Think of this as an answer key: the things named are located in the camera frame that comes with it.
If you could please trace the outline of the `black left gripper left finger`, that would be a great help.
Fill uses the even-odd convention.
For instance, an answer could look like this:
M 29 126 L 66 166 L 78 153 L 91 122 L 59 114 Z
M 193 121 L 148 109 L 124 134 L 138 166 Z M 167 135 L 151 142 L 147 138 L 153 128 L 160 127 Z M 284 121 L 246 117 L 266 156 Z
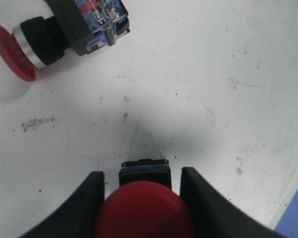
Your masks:
M 104 200 L 104 172 L 91 172 L 59 208 L 21 237 L 92 238 Z

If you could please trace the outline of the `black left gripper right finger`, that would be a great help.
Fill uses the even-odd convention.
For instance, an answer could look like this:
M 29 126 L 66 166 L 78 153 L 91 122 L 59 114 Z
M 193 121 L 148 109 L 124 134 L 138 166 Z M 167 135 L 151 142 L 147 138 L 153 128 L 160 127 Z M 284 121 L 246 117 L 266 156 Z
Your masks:
M 180 197 L 188 206 L 196 238 L 282 238 L 213 188 L 194 167 L 183 167 Z

